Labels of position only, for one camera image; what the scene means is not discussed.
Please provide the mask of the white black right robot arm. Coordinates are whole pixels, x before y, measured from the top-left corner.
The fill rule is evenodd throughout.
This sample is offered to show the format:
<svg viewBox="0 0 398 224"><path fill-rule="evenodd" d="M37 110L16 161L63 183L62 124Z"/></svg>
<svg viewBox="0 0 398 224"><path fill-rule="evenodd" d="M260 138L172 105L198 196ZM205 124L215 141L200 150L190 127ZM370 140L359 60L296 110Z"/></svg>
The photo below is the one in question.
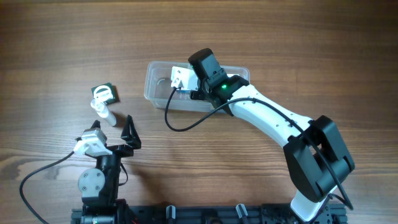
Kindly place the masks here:
<svg viewBox="0 0 398 224"><path fill-rule="evenodd" d="M188 62L198 78L194 98L208 100L215 110L251 123L283 148L297 189L290 207L301 221L313 221L335 189L352 207L342 183L355 164L330 118L312 119L283 108L243 77L228 76L209 48L194 53Z"/></svg>

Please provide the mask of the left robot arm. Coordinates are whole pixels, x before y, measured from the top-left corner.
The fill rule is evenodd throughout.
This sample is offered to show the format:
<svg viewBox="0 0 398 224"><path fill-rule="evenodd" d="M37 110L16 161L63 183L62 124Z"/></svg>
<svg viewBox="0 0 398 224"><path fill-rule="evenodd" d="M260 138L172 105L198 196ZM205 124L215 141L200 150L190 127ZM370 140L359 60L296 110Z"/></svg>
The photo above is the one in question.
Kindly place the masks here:
<svg viewBox="0 0 398 224"><path fill-rule="evenodd" d="M130 115L121 133L124 144L108 146L107 137L96 120L90 129L84 130L73 150L75 154L96 160L96 166L85 170L78 179L83 207L73 210L72 223L139 223L136 214L125 199L118 199L120 172L126 170L121 159L132 157L141 148L141 140Z"/></svg>

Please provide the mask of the white blue medicine box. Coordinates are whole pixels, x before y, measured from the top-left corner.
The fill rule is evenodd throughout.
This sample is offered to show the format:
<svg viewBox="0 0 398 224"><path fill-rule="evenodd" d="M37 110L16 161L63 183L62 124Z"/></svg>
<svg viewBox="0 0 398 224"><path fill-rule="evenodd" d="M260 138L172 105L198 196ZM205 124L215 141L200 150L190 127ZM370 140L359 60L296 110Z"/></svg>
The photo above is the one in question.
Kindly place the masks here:
<svg viewBox="0 0 398 224"><path fill-rule="evenodd" d="M227 73L228 77L239 76L238 74Z"/></svg>

